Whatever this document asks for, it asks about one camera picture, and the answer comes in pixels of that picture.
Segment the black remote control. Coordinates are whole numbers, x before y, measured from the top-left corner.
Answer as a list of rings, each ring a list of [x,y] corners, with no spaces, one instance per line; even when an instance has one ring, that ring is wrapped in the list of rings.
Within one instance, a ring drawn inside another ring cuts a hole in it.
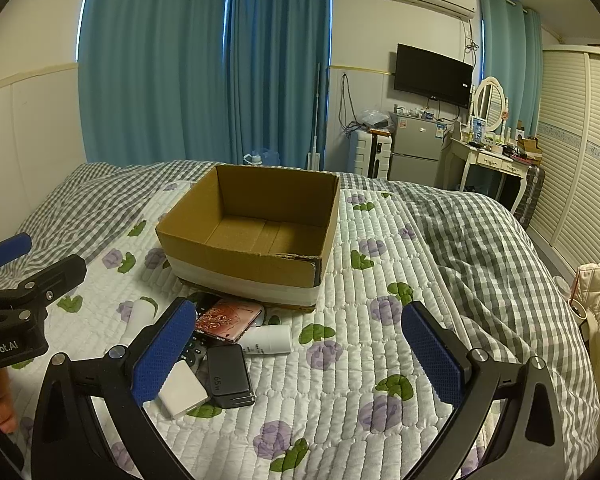
[[[193,373],[197,373],[204,362],[208,349],[219,344],[219,339],[205,335],[198,330],[198,325],[202,316],[220,300],[220,297],[208,294],[208,292],[193,292],[187,299],[195,307],[196,321],[194,331],[181,352],[180,360],[185,362]]]

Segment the white contoured bottle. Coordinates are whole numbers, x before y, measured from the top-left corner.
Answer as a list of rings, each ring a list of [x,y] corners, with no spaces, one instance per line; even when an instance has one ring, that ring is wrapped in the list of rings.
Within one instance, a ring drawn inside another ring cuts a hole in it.
[[[128,329],[136,336],[144,327],[154,322],[157,306],[148,297],[140,297],[134,301],[128,322]]]

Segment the pink patterned phone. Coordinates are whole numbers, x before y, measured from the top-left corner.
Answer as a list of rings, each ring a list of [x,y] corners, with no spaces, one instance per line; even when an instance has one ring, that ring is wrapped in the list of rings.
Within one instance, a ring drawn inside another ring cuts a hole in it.
[[[262,304],[220,299],[197,318],[195,330],[218,341],[236,342],[263,312]]]

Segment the white rectangular charger box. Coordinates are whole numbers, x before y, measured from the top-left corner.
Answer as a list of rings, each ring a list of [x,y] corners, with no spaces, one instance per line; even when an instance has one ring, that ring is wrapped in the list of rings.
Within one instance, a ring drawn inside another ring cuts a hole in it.
[[[206,388],[185,361],[176,362],[158,393],[170,419],[177,419],[209,400]]]

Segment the white bottle red cap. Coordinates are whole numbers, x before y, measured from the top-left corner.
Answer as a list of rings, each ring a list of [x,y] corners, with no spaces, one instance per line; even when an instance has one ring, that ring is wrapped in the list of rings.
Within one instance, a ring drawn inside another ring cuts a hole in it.
[[[238,340],[248,356],[278,356],[291,352],[291,333],[288,325],[261,325],[250,328]]]

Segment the black power bank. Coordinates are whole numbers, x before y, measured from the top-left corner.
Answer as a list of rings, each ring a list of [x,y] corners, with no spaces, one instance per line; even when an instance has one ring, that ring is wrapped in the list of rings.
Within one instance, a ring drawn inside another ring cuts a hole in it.
[[[222,344],[207,352],[208,386],[212,400],[223,410],[254,403],[244,352],[239,344]]]

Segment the white floral quilt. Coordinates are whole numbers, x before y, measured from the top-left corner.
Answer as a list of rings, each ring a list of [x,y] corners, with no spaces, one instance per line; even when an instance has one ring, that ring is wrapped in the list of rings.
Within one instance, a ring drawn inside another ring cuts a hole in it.
[[[120,342],[132,304],[161,314],[190,294],[159,248],[155,225],[188,191],[181,181],[140,207],[87,267],[85,281],[54,302],[50,350],[10,371],[31,479],[35,404],[50,357],[99,358]],[[399,479],[452,413],[412,355],[400,327],[403,304],[420,300],[439,323],[459,321],[448,288],[398,192],[341,192],[338,228],[313,312],[266,308],[263,326],[286,326],[290,352],[245,356],[254,404],[211,400],[170,419],[157,399],[151,422],[195,479]]]

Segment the open cardboard box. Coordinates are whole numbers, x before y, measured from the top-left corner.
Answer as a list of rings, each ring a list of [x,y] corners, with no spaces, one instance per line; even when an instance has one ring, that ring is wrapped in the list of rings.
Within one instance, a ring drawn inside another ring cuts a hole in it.
[[[218,165],[158,222],[182,281],[286,309],[317,304],[338,222],[336,174]]]

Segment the clear water jug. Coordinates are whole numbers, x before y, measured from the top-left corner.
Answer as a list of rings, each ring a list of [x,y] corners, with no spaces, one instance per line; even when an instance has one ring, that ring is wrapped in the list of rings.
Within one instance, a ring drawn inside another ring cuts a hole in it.
[[[280,156],[276,151],[265,148],[262,152],[252,151],[242,158],[248,166],[267,166],[278,167],[280,165]]]

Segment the white louvered wardrobe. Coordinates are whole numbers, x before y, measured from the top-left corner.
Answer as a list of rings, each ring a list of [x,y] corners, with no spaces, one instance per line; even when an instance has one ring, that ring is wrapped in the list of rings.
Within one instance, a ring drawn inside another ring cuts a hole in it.
[[[545,180],[531,232],[571,270],[600,263],[600,48],[544,49],[536,138]]]

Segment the dark suitcase by wardrobe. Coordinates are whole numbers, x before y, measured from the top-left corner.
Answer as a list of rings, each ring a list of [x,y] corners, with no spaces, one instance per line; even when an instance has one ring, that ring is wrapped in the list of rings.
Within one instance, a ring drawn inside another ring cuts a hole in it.
[[[520,202],[514,212],[514,217],[525,230],[530,226],[536,206],[538,206],[544,180],[545,170],[542,167],[529,167],[527,177],[524,179],[524,183],[526,184],[524,194],[522,194]]]

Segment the white dressing table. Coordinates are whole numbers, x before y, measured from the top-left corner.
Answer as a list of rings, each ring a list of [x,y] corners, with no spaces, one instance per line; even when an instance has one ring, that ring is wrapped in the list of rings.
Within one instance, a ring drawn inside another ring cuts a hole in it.
[[[527,189],[529,166],[523,162],[502,154],[493,154],[482,148],[464,143],[452,136],[446,136],[442,144],[436,180],[434,185],[442,190],[450,190],[454,184],[452,179],[460,174],[458,189],[463,192],[473,166],[490,169],[501,175],[500,187],[496,195],[500,195],[506,177],[519,179],[519,190],[514,199],[510,212],[513,214],[519,206]]]

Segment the white standing mop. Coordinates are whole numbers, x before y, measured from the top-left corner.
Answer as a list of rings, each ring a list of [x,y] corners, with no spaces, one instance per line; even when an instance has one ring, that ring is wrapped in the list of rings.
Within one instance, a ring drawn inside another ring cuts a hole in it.
[[[315,92],[314,92],[314,107],[312,119],[312,134],[311,145],[308,154],[306,155],[306,169],[320,170],[321,169],[321,153],[320,153],[320,125],[321,125],[321,107],[322,107],[322,79],[323,69],[322,63],[318,62],[315,72]]]

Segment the white suitcase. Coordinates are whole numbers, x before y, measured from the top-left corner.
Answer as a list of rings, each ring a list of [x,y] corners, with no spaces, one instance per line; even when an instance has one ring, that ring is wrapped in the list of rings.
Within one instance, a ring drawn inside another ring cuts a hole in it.
[[[385,130],[358,129],[350,134],[348,171],[372,179],[388,179],[392,137]]]

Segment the blue window curtain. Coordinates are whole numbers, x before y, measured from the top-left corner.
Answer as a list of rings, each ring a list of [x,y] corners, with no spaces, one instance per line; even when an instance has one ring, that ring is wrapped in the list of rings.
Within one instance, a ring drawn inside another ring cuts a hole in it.
[[[92,162],[306,166],[322,63],[325,148],[332,0],[84,0],[76,60]]]

